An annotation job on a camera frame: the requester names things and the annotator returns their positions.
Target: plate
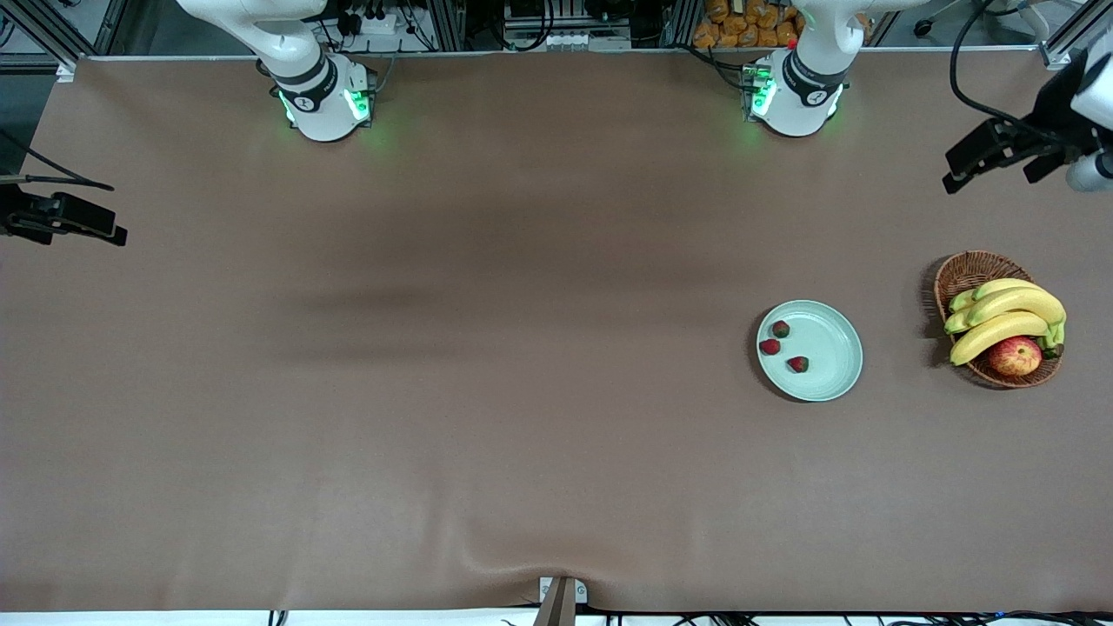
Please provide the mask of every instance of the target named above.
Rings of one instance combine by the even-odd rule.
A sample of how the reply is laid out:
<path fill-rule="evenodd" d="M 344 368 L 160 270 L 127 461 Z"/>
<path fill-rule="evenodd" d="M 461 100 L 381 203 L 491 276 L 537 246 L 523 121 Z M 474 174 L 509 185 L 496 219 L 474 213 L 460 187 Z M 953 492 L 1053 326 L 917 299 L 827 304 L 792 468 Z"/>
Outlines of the plate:
<path fill-rule="evenodd" d="M 758 343 L 772 338 L 774 322 L 788 323 L 788 336 L 780 340 L 780 352 L 766 354 Z M 785 393 L 826 402 L 843 395 L 861 374 L 861 340 L 850 321 L 830 306 L 811 300 L 779 304 L 761 320 L 755 342 L 758 361 L 769 380 Z M 792 356 L 808 359 L 808 371 L 797 373 L 788 366 Z"/>

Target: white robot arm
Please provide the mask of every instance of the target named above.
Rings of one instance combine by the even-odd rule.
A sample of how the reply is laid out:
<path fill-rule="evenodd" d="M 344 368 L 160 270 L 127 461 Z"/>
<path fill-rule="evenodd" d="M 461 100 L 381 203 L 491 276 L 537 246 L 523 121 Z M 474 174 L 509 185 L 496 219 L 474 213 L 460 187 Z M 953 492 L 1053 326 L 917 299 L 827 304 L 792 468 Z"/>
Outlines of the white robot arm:
<path fill-rule="evenodd" d="M 278 85 L 286 116 L 309 139 L 334 141 L 371 120 L 374 75 L 342 55 L 325 53 L 302 20 L 325 0 L 178 0 L 190 16 L 217 26 L 255 52 Z"/>
<path fill-rule="evenodd" d="M 927 0 L 794 0 L 807 28 L 792 50 L 777 50 L 757 61 L 769 76 L 756 85 L 750 115 L 790 137 L 819 130 L 835 114 L 843 80 L 858 56 L 865 29 L 857 14 L 900 11 Z"/>

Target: banana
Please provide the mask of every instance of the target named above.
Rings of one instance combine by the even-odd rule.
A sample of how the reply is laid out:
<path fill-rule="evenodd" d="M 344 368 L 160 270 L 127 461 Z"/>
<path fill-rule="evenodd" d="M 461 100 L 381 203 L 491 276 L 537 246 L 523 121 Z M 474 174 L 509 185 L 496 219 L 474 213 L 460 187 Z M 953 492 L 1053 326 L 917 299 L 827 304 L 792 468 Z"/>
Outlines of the banana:
<path fill-rule="evenodd" d="M 943 324 L 944 332 L 948 335 L 953 335 L 955 333 L 971 330 L 969 324 L 966 323 L 967 313 L 969 313 L 969 309 L 959 309 L 955 313 L 952 313 L 952 315 L 947 317 L 946 323 Z"/>
<path fill-rule="evenodd" d="M 1063 304 L 1054 295 L 1031 287 L 1008 287 L 974 302 L 966 313 L 966 323 L 977 326 L 1007 311 L 1031 311 L 1048 325 L 1066 319 Z"/>
<path fill-rule="evenodd" d="M 1060 322 L 1057 324 L 1052 324 L 1051 331 L 1052 331 L 1052 339 L 1051 340 L 1053 342 L 1052 345 L 1054 346 L 1054 345 L 1058 345 L 1058 344 L 1063 343 L 1063 341 L 1066 339 L 1064 336 L 1065 333 L 1066 333 L 1066 320 L 1063 320 L 1062 322 Z"/>
<path fill-rule="evenodd" d="M 1047 322 L 1035 313 L 1014 311 L 971 329 L 958 343 L 951 349 L 951 362 L 955 365 L 969 363 L 975 356 L 998 341 L 1011 336 L 1028 335 L 1044 336 L 1051 332 Z"/>
<path fill-rule="evenodd" d="M 1045 291 L 1040 285 L 1022 278 L 997 278 L 995 281 L 989 281 L 988 283 L 985 283 L 982 286 L 974 290 L 974 300 L 978 301 L 989 295 L 991 293 L 1013 287 L 1028 287 L 1033 290 Z"/>
<path fill-rule="evenodd" d="M 952 313 L 957 313 L 958 311 L 962 311 L 963 309 L 966 309 L 971 304 L 974 304 L 974 292 L 976 292 L 976 291 L 977 291 L 976 288 L 966 290 L 963 293 L 956 295 L 954 299 L 952 299 L 951 300 L 951 312 Z"/>

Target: orange packaged snack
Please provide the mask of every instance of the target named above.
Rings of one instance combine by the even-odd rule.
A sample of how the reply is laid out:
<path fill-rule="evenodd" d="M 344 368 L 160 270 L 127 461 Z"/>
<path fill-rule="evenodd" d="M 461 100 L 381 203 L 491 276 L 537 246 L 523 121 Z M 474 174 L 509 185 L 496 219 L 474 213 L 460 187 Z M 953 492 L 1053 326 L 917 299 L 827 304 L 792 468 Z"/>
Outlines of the orange packaged snack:
<path fill-rule="evenodd" d="M 790 42 L 796 41 L 796 29 L 792 28 L 792 22 L 780 22 L 777 25 L 777 43 L 779 46 L 788 46 Z"/>
<path fill-rule="evenodd" d="M 727 4 L 727 0 L 707 0 L 703 8 L 707 10 L 708 19 L 715 23 L 722 23 L 722 20 L 730 14 L 730 6 Z"/>
<path fill-rule="evenodd" d="M 696 48 L 711 48 L 715 46 L 715 33 L 711 32 L 711 27 L 715 26 L 710 22 L 700 22 L 696 27 L 696 32 L 692 33 L 692 46 Z"/>
<path fill-rule="evenodd" d="M 766 6 L 766 12 L 762 13 L 757 21 L 758 28 L 774 28 L 777 26 L 777 16 L 779 11 L 777 7 Z"/>
<path fill-rule="evenodd" d="M 737 13 L 731 13 L 727 16 L 727 19 L 722 21 L 722 32 L 726 35 L 741 35 L 746 31 L 746 17 L 739 16 Z"/>
<path fill-rule="evenodd" d="M 746 0 L 746 21 L 749 23 L 758 23 L 765 16 L 776 12 L 776 9 L 770 9 L 765 0 Z"/>
<path fill-rule="evenodd" d="M 758 27 L 750 25 L 738 36 L 739 48 L 751 48 L 758 45 Z"/>
<path fill-rule="evenodd" d="M 777 47 L 777 31 L 771 28 L 762 28 L 758 30 L 758 46 L 761 48 L 776 48 Z"/>

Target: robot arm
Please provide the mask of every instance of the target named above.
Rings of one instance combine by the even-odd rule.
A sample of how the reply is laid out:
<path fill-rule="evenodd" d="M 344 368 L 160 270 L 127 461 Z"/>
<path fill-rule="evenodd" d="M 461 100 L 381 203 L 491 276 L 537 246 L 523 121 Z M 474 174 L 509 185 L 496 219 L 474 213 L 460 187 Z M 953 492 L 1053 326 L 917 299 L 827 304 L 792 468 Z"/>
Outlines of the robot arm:
<path fill-rule="evenodd" d="M 1021 120 L 991 117 L 947 151 L 947 193 L 975 176 L 1031 159 L 1028 183 L 1066 165 L 1077 192 L 1113 190 L 1113 30 L 1052 77 Z"/>
<path fill-rule="evenodd" d="M 835 114 L 843 80 L 861 49 L 865 29 L 857 14 L 899 11 L 927 0 L 794 0 L 807 28 L 792 50 L 777 50 L 757 61 L 768 76 L 755 85 L 752 118 L 789 137 L 819 130 Z"/>
<path fill-rule="evenodd" d="M 278 85 L 290 124 L 316 141 L 334 141 L 371 123 L 374 86 L 367 68 L 325 53 L 302 20 L 326 0 L 178 0 L 255 52 Z"/>

